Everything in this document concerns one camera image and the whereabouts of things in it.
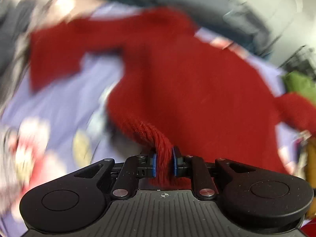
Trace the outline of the grey duvet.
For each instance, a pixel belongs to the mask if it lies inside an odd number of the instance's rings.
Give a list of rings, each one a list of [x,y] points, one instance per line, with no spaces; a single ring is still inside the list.
[[[270,30],[253,10],[239,0],[114,0],[143,7],[169,6],[186,12],[208,28],[260,55],[271,40]]]

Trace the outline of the mustard brown garment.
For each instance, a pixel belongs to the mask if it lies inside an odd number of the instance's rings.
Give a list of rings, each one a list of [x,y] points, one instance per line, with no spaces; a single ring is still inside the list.
[[[310,138],[306,146],[307,152],[307,165],[305,166],[306,181],[311,185],[313,189],[316,188],[316,142],[315,138]],[[306,213],[307,219],[314,219],[316,211],[316,200],[315,197]]]

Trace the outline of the green folded garment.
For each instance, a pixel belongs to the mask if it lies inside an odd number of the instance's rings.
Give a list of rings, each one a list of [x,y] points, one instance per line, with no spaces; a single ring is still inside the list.
[[[287,92],[298,93],[315,103],[315,82],[307,75],[293,71],[283,76],[283,82]]]

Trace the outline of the red knit cardigan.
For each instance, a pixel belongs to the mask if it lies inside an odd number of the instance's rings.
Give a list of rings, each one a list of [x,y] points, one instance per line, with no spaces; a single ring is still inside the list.
[[[171,174],[173,147],[208,162],[227,158],[285,173],[275,127],[285,122],[315,134],[315,106],[295,93],[274,96],[250,64],[199,40],[196,31],[188,16],[167,7],[34,31],[32,89],[80,71],[86,53],[116,51],[124,74],[107,112],[122,133],[156,149],[155,184],[186,184]]]

